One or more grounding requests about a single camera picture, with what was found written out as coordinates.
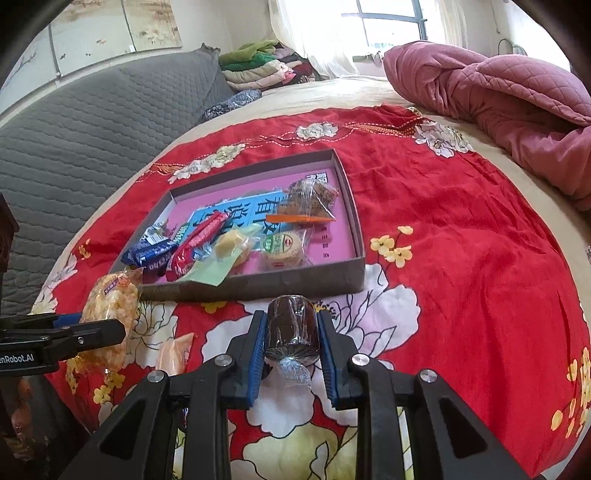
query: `beige bed sheet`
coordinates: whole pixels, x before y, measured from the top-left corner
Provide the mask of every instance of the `beige bed sheet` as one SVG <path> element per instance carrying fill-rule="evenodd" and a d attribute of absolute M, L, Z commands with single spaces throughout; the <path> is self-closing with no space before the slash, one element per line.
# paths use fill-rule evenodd
<path fill-rule="evenodd" d="M 169 145 L 154 161 L 172 150 L 176 145 L 204 137 L 229 125 L 236 125 L 257 118 L 295 115 L 317 108 L 353 108 L 356 106 L 381 105 L 383 103 L 401 106 L 411 105 L 394 91 L 386 79 L 378 77 L 347 77 L 327 82 L 312 82 L 290 86 L 289 88 L 270 90 L 265 92 L 263 97 L 256 102 L 193 128 Z M 474 149 L 502 170 L 517 186 L 558 240 L 577 285 L 583 309 L 586 312 L 591 312 L 591 293 L 589 292 L 591 265 L 587 260 L 585 251 L 586 247 L 591 244 L 591 228 L 582 217 L 556 189 L 541 180 L 533 178 L 518 167 L 511 161 L 504 150 L 495 146 L 492 140 L 474 125 L 434 115 L 427 110 L 423 110 L 423 113 L 442 124 L 450 125 L 462 131 Z M 84 228 L 68 244 L 51 274 L 63 268 L 67 260 L 67 253 L 79 241 L 82 233 L 126 192 L 142 172 L 143 170 L 123 185 L 88 220 Z"/>

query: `plastic wrap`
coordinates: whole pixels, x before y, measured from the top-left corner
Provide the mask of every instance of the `plastic wrap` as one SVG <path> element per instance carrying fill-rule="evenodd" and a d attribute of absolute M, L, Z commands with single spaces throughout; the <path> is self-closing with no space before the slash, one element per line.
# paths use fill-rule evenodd
<path fill-rule="evenodd" d="M 316 310 L 305 297 L 283 295 L 269 304 L 265 356 L 287 385 L 310 385 L 307 369 L 320 355 Z"/>
<path fill-rule="evenodd" d="M 271 223 L 334 222 L 332 206 L 339 195 L 333 186 L 317 179 L 302 179 L 289 186 L 287 196 L 275 213 L 267 215 Z"/>
<path fill-rule="evenodd" d="M 195 263 L 194 250 L 213 240 L 227 219 L 227 213 L 214 211 L 206 220 L 197 225 L 197 228 L 191 232 L 168 262 L 166 280 L 175 281 L 189 273 Z"/>
<path fill-rule="evenodd" d="M 138 287 L 142 269 L 112 273 L 101 277 L 88 295 L 80 323 L 117 319 L 125 327 L 125 339 L 119 345 L 79 353 L 80 366 L 88 373 L 116 373 L 123 368 L 127 339 L 138 315 Z"/>
<path fill-rule="evenodd" d="M 220 235 L 213 248 L 204 249 L 204 254 L 180 281 L 195 281 L 217 287 L 233 267 L 246 261 L 254 245 L 259 242 L 257 236 L 261 229 L 262 226 L 255 223 L 233 228 Z"/>
<path fill-rule="evenodd" d="M 193 344 L 193 332 L 164 342 L 156 359 L 156 370 L 163 370 L 168 375 L 180 375 L 187 366 Z"/>
<path fill-rule="evenodd" d="M 262 270 L 295 268 L 309 262 L 306 248 L 311 230 L 300 229 L 274 233 L 261 238 Z"/>

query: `window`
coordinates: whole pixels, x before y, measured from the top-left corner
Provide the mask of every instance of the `window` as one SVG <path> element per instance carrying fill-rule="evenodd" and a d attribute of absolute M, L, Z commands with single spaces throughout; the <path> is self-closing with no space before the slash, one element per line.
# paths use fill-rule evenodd
<path fill-rule="evenodd" d="M 356 51 L 427 39 L 419 0 L 342 0 L 342 5 L 345 38 Z"/>

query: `red floral bedspread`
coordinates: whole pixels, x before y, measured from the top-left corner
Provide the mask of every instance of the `red floral bedspread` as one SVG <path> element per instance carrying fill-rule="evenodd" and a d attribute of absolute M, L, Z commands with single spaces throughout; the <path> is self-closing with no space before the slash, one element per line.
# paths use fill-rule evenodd
<path fill-rule="evenodd" d="M 332 312 L 337 330 L 360 351 L 388 366 L 413 374 L 436 369 L 534 476 L 571 451 L 591 400 L 589 333 L 577 291 L 556 240 L 512 183 L 461 135 L 425 121 L 390 106 L 318 110 L 180 145 L 85 232 L 35 311 L 81 311 L 171 183 L 334 148 L 361 219 L 366 286 L 315 305 Z M 49 378 L 94 430 L 153 368 L 168 338 L 196 333 L 188 364 L 195 369 L 224 352 L 265 307 L 142 303 L 120 373 L 87 378 L 69 361 Z M 322 370 L 312 373 L 311 389 L 288 390 L 272 373 L 252 410 L 230 412 L 235 478 L 353 475 L 356 414 L 332 410 Z M 178 444 L 180 453 L 182 436 Z"/>

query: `puffed rice snack bag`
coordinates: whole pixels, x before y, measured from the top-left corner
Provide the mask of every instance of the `puffed rice snack bag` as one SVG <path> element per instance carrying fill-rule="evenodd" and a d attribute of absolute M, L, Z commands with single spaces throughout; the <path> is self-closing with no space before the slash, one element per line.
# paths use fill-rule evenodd
<path fill-rule="evenodd" d="M 82 370 L 90 374 L 116 373 L 123 368 L 127 339 L 138 317 L 139 287 L 142 269 L 111 273 L 101 277 L 88 295 L 80 323 L 117 319 L 125 327 L 125 339 L 119 345 L 79 353 Z"/>

